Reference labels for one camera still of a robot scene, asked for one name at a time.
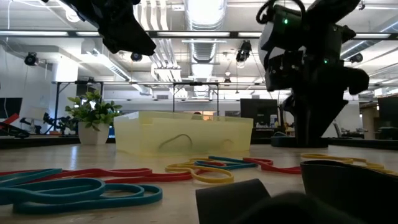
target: yellow rubber band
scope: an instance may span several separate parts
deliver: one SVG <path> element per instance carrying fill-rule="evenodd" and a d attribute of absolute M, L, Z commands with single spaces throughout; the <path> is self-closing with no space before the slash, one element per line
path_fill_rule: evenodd
<path fill-rule="evenodd" d="M 211 183 L 211 184 L 228 184 L 228 183 L 233 183 L 234 182 L 234 175 L 228 171 L 228 170 L 223 170 L 223 169 L 217 169 L 217 168 L 212 168 L 212 167 L 203 167 L 203 166 L 195 166 L 195 161 L 213 161 L 213 159 L 209 158 L 192 158 L 188 162 L 183 162 L 180 164 L 171 164 L 168 165 L 165 170 L 167 172 L 191 172 L 192 177 L 195 180 L 199 180 L 205 183 Z M 201 169 L 201 170 L 207 170 L 211 172 L 218 172 L 221 174 L 225 174 L 228 177 L 222 177 L 222 178 L 213 178 L 213 177 L 202 177 L 200 175 L 197 175 L 195 173 L 195 169 Z"/>
<path fill-rule="evenodd" d="M 326 159 L 326 160 L 334 160 L 334 161 L 340 161 L 345 164 L 353 164 L 354 162 L 363 162 L 365 163 L 366 168 L 377 170 L 379 172 L 383 172 L 385 174 L 391 174 L 391 175 L 398 175 L 397 172 L 392 171 L 392 170 L 386 170 L 383 165 L 376 164 L 373 162 L 369 162 L 366 159 L 362 158 L 355 158 L 355 157 L 338 157 L 338 156 L 328 156 L 324 154 L 302 154 L 302 158 L 306 159 Z"/>

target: person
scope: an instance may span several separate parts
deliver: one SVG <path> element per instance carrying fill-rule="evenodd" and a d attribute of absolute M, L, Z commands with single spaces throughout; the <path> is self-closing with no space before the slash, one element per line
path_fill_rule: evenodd
<path fill-rule="evenodd" d="M 200 112 L 194 112 L 192 119 L 203 120 L 203 117 Z"/>

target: black monitor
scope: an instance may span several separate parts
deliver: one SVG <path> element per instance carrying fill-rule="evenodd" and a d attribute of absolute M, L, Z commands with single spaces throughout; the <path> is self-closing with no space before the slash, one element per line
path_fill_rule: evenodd
<path fill-rule="evenodd" d="M 271 115 L 278 115 L 277 100 L 241 99 L 241 117 L 253 118 L 253 126 L 268 126 Z"/>
<path fill-rule="evenodd" d="M 379 98 L 381 126 L 398 127 L 398 97 Z"/>
<path fill-rule="evenodd" d="M 7 119 L 21 111 L 22 98 L 0 98 L 0 119 Z"/>

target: table surface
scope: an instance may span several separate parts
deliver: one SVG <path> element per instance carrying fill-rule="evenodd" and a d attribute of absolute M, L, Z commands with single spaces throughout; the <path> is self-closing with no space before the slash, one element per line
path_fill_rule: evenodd
<path fill-rule="evenodd" d="M 258 157 L 272 159 L 277 167 L 292 167 L 300 164 L 301 153 L 322 153 L 334 156 L 362 157 L 371 162 L 384 164 L 387 169 L 398 170 L 398 153 L 379 149 L 330 146 L 329 149 L 284 149 L 270 145 L 255 145 L 248 152 L 221 154 L 219 156 L 242 158 Z M 164 172 L 169 164 L 185 162 L 191 157 L 136 157 L 116 152 L 114 144 L 102 146 L 49 146 L 0 151 L 0 171 L 21 169 L 133 169 L 148 167 L 154 172 Z M 303 192 L 300 175 L 264 172 L 255 168 L 234 170 L 235 182 L 260 179 L 271 195 L 286 191 Z M 32 216 L 12 214 L 12 206 L 0 207 L 0 220 L 7 223 L 198 223 L 195 190 L 211 186 L 193 180 L 156 184 L 163 188 L 164 198 L 152 205 L 107 210 L 89 210 L 58 215 Z"/>

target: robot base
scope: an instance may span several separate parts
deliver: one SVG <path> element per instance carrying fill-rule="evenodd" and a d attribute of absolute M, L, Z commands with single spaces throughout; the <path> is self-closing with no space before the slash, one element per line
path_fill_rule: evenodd
<path fill-rule="evenodd" d="M 327 139 L 318 138 L 311 141 L 310 144 L 299 144 L 295 137 L 271 137 L 271 146 L 273 147 L 295 147 L 295 148 L 327 148 L 329 146 Z"/>

